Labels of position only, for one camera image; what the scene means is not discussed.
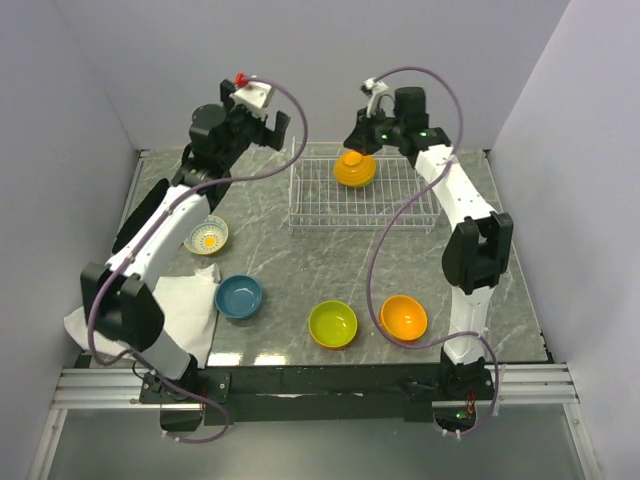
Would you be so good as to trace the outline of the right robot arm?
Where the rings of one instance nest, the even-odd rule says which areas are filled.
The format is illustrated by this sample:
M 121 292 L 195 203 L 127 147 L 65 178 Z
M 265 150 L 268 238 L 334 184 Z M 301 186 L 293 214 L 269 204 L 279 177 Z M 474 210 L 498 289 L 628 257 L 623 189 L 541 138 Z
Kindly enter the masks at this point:
M 441 350 L 438 388 L 460 398 L 485 383 L 481 336 L 488 307 L 510 256 L 513 220 L 497 212 L 478 192 L 439 127 L 430 127 L 426 94 L 421 87 L 393 91 L 394 108 L 381 108 L 389 88 L 368 79 L 362 86 L 368 98 L 344 146 L 373 155 L 384 146 L 398 149 L 435 194 L 451 227 L 442 256 L 443 274 L 452 289 L 449 338 Z

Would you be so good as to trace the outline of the white wire dish rack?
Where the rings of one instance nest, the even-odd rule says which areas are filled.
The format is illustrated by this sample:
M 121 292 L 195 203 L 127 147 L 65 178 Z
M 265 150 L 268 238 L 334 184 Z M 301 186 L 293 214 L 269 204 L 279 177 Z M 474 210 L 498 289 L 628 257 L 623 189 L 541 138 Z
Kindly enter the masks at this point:
M 340 184 L 333 166 L 346 150 L 336 142 L 309 142 L 290 170 L 289 225 L 293 230 L 382 229 L 425 186 L 397 149 L 374 154 L 376 173 L 362 187 Z

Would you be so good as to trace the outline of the large orange bowl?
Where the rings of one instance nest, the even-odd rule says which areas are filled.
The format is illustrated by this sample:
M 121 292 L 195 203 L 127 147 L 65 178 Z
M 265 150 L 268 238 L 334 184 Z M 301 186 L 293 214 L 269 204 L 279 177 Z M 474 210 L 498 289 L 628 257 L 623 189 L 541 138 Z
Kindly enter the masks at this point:
M 333 175 L 344 186 L 359 188 L 372 182 L 376 174 L 376 161 L 372 155 L 349 150 L 335 162 Z

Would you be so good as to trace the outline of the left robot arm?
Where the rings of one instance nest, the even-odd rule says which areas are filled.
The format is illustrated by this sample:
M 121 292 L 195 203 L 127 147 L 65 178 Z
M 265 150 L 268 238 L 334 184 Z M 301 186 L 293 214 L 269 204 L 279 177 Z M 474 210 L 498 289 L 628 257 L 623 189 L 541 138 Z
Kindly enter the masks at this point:
M 95 354 L 98 363 L 108 366 L 130 355 L 176 401 L 200 393 L 196 358 L 166 332 L 153 291 L 188 234 L 236 182 L 231 168 L 244 152 L 252 145 L 275 151 L 283 147 L 290 118 L 279 111 L 269 127 L 267 108 L 273 94 L 284 90 L 255 76 L 222 81 L 219 102 L 193 112 L 174 177 L 158 182 L 125 221 L 109 260 L 84 268 L 80 283 L 89 349 L 96 352 L 97 334 L 123 348 L 112 357 Z

